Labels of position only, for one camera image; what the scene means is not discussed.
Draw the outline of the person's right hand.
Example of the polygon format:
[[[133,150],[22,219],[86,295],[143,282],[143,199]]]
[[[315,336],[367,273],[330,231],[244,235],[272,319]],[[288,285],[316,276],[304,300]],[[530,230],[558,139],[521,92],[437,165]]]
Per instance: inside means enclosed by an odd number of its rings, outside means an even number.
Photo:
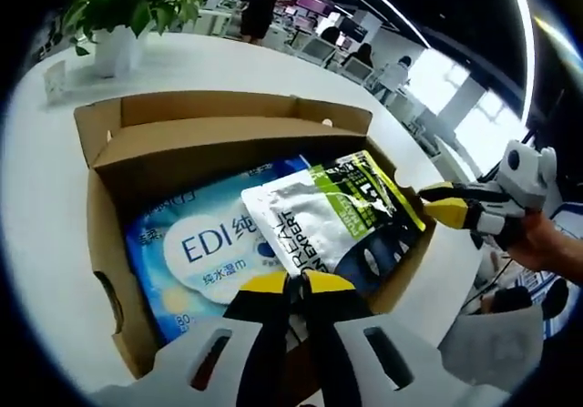
[[[533,271],[556,273],[575,283],[582,282],[582,240],[555,228],[542,213],[523,217],[524,235],[507,248],[508,254]]]

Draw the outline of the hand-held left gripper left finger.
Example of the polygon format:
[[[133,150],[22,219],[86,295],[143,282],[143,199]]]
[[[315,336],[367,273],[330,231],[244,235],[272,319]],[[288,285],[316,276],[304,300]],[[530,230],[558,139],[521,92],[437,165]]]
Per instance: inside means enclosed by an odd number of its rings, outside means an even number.
[[[152,374],[168,406],[274,406],[281,391],[291,294],[286,273],[245,283],[221,318],[158,351]]]

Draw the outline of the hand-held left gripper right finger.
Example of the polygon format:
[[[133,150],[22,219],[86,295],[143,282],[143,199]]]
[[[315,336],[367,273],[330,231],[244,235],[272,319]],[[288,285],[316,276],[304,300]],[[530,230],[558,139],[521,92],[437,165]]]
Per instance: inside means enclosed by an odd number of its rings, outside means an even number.
[[[391,315],[374,315],[351,282],[322,272],[302,275],[307,323],[328,406],[454,406],[460,382],[437,348]]]

